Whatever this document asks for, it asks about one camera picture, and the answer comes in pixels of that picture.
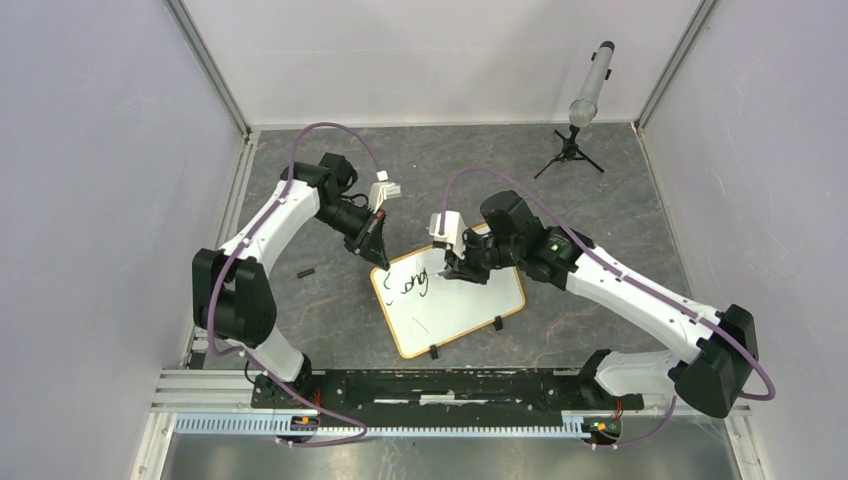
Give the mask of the yellow framed whiteboard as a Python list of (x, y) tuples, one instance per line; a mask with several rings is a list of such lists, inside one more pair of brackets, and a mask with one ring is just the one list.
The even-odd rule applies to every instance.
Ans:
[(487, 284), (428, 276), (444, 270), (444, 251), (424, 247), (370, 272), (395, 346), (412, 359), (521, 311), (526, 304), (517, 268), (491, 272)]

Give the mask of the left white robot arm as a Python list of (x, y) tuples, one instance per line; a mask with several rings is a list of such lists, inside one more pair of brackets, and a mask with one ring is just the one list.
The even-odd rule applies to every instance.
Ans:
[(210, 346), (221, 339), (278, 378), (275, 392), (290, 407), (312, 399), (314, 381), (307, 356), (276, 327), (270, 272), (311, 219), (341, 234), (348, 252), (389, 268), (382, 205), (400, 197), (401, 187), (380, 170), (366, 202), (358, 204), (348, 193), (357, 179), (342, 155), (327, 153), (317, 164), (295, 162), (241, 231), (216, 250), (200, 249), (192, 260), (195, 326), (206, 331)]

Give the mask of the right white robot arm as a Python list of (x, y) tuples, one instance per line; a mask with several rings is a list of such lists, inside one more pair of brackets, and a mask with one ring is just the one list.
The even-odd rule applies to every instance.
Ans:
[(664, 350), (599, 350), (577, 382), (580, 400), (602, 408), (615, 397), (675, 395), (714, 418), (729, 415), (759, 359), (751, 312), (721, 310), (677, 294), (626, 267), (590, 238), (546, 226), (515, 191), (480, 207), (487, 233), (456, 211), (432, 215), (429, 234), (444, 252), (447, 280), (484, 285), (492, 272), (516, 268), (533, 281), (591, 300), (650, 334)]

